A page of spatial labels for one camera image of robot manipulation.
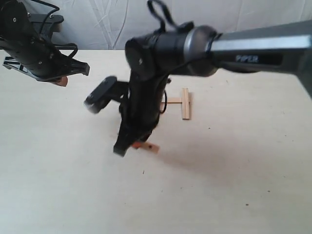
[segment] table surface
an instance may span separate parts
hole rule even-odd
[[[124,52],[77,59],[90,75],[66,88],[0,68],[1,234],[312,232],[312,102],[296,77],[173,76],[192,120],[169,105],[159,153],[121,158],[118,104],[93,115],[83,101],[106,76],[129,79]]]

